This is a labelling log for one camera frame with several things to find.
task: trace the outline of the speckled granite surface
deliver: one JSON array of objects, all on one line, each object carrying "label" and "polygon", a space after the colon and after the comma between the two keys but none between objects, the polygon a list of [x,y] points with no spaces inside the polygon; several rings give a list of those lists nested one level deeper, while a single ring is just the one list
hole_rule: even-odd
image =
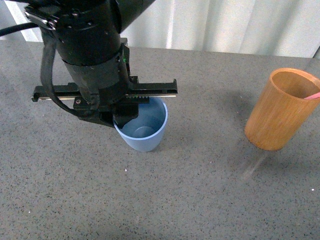
[{"label": "speckled granite surface", "polygon": [[[115,129],[31,102],[41,54],[0,41],[1,240],[320,239],[320,107],[280,151],[244,134],[272,70],[320,77],[319,60],[132,48],[140,82],[179,87],[163,141],[140,153]],[[71,80],[61,60],[54,79]]]}]

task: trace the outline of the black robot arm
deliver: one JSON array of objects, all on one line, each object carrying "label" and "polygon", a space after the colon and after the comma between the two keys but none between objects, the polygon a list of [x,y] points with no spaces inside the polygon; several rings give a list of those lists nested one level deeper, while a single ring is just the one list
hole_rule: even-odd
[{"label": "black robot arm", "polygon": [[[149,97],[175,96],[177,81],[139,83],[130,75],[130,50],[120,33],[155,0],[30,0],[28,19],[42,32],[41,83],[32,100],[52,99],[79,119],[121,128]],[[53,86],[55,49],[74,83]],[[73,109],[62,103],[74,99]]]}]

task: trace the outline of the blue cup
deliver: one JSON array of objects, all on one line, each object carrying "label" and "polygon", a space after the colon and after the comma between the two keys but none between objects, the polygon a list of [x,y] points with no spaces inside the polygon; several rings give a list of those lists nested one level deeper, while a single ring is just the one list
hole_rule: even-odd
[{"label": "blue cup", "polygon": [[168,120],[168,109],[159,97],[150,97],[149,103],[139,104],[139,116],[122,129],[113,122],[115,129],[133,149],[149,152],[162,140]]}]

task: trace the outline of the black cable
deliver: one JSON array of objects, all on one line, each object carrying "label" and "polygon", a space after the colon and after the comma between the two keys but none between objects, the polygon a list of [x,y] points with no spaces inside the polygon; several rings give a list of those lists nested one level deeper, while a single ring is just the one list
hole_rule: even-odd
[{"label": "black cable", "polygon": [[19,32],[22,30],[36,28],[36,27],[38,27],[38,25],[33,22],[27,22],[27,23],[15,25],[15,26],[6,27],[0,30],[0,37],[8,34],[13,34],[15,32]]},{"label": "black cable", "polygon": [[57,104],[60,108],[62,108],[63,110],[67,111],[72,115],[75,115],[77,117],[82,117],[82,118],[93,115],[95,112],[92,110],[89,110],[86,113],[82,114],[74,109],[71,109],[57,97],[54,86],[53,86],[53,79],[52,79],[57,41],[51,31],[46,30],[42,27],[40,29],[42,32],[42,39],[44,43],[40,79],[46,94],[51,98],[51,100],[55,104]]}]

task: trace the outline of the bamboo cup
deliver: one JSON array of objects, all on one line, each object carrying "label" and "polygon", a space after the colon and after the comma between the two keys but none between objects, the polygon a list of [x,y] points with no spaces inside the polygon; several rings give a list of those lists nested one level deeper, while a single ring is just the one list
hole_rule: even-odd
[{"label": "bamboo cup", "polygon": [[318,92],[315,76],[292,68],[274,70],[246,123],[246,137],[264,150],[283,148],[320,103],[320,98],[304,98]]}]

